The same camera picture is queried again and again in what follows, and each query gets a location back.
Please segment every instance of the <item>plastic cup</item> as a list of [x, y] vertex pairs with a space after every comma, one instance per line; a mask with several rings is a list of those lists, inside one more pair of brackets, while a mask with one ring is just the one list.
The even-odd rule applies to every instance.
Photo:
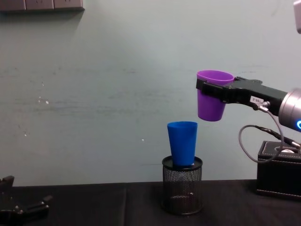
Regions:
[[[216, 85], [226, 85], [234, 81], [234, 76], [220, 71], [200, 71], [197, 78], [207, 80]], [[217, 98], [202, 94], [198, 89], [198, 117], [206, 121], [219, 121], [225, 109], [225, 105]]]
[[167, 125], [171, 155], [176, 166], [194, 163], [198, 124], [192, 121], [176, 121]]

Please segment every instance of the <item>blue cup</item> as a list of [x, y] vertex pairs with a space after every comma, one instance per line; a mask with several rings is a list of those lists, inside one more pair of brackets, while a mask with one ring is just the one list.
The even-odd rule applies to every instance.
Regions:
[[194, 163], [198, 124], [192, 121], [176, 121], [167, 125], [171, 155], [176, 166]]

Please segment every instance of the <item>silver cylinder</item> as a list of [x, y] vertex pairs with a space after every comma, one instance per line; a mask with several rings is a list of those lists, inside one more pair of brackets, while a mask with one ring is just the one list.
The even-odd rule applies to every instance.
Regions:
[[301, 89], [296, 88], [285, 96], [278, 117], [281, 125], [301, 131]]

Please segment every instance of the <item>blue light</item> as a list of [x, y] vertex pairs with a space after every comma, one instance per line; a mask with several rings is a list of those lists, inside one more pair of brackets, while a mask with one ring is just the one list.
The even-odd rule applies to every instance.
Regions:
[[297, 121], [297, 126], [299, 129], [301, 129], [301, 120]]

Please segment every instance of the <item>label sticker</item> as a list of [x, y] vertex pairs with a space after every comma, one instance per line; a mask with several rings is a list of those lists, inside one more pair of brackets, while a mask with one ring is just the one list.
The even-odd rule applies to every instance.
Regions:
[[259, 104], [259, 103], [264, 102], [264, 99], [260, 99], [260, 98], [258, 98], [258, 97], [253, 97], [253, 96], [251, 96], [250, 102], [251, 102], [251, 103], [255, 103], [255, 104]]

